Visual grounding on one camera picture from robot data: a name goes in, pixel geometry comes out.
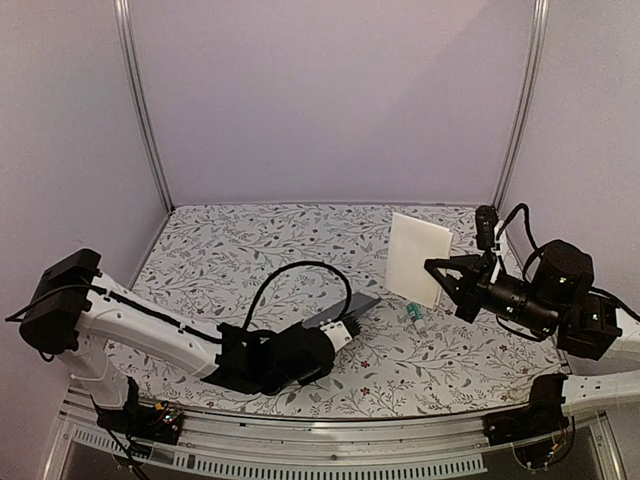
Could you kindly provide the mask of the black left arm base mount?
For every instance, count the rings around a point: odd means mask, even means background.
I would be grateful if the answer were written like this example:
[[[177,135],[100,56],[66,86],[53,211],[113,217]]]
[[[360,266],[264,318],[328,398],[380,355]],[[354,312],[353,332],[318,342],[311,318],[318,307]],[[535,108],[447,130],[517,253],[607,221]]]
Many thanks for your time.
[[[184,411],[169,407],[166,402],[161,402],[159,407],[125,405],[119,410],[95,405],[95,410],[101,428],[127,438],[177,445],[183,429]]]

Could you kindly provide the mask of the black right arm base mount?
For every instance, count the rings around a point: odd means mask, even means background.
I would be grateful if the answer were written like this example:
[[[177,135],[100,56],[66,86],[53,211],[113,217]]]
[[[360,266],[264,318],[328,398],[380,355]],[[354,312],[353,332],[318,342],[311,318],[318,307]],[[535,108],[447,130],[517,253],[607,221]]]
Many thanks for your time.
[[[537,377],[522,407],[490,413],[482,418],[483,434],[491,446],[550,434],[569,426],[562,412],[564,373]]]

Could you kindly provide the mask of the beige lined letter paper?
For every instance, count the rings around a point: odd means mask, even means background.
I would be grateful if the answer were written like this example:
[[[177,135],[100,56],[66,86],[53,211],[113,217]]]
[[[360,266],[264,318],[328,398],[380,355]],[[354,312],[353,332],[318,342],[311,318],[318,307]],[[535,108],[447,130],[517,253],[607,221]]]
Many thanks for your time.
[[[449,229],[394,212],[386,260],[386,289],[410,302],[434,308],[442,288],[425,270],[424,262],[448,259],[452,241]]]

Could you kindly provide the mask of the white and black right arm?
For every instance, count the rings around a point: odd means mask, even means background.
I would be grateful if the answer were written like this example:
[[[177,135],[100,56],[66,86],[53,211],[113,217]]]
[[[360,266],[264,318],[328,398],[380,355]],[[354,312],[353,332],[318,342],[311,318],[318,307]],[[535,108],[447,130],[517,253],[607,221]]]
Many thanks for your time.
[[[552,240],[534,253],[539,264],[531,281],[500,270],[491,252],[428,259],[425,270],[471,323],[486,310],[527,329],[531,341],[549,337],[559,350],[583,359],[639,358],[639,316],[621,300],[596,289],[593,260],[577,247]],[[550,374],[537,377],[517,427],[537,436],[562,416],[639,400],[639,373],[597,376]]]

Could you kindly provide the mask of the green glue stick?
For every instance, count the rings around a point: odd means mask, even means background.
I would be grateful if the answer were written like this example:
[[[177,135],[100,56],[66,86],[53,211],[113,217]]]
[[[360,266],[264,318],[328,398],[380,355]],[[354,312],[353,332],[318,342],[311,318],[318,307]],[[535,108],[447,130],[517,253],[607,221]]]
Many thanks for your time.
[[[406,309],[407,315],[415,330],[418,333],[423,334],[426,331],[426,323],[425,312],[422,310],[422,306],[414,302],[410,302]]]

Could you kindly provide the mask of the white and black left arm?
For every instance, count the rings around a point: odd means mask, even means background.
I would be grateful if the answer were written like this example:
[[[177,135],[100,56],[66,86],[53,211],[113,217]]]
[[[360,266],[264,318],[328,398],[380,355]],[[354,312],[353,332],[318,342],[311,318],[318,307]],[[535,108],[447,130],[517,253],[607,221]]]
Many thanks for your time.
[[[9,321],[42,355],[65,363],[94,402],[128,434],[148,426],[148,412],[129,395],[133,383],[108,358],[108,340],[171,363],[203,383],[245,395],[275,395],[291,383],[328,375],[352,341],[346,324],[298,322],[281,332],[218,325],[218,335],[193,319],[144,300],[99,268],[101,256],[80,249],[47,268],[31,301]]]

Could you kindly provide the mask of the grey-blue envelope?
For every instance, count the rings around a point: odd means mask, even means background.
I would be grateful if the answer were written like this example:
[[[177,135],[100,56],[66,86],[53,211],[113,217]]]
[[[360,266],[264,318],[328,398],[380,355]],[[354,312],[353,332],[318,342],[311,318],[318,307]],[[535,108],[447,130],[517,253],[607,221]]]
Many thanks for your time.
[[[357,292],[352,295],[345,313],[342,312],[345,306],[345,301],[342,300],[331,307],[316,313],[311,318],[304,320],[302,325],[305,328],[316,328],[333,321],[338,321],[342,318],[359,318],[375,307],[380,301],[381,299],[378,297],[372,297],[367,294]]]

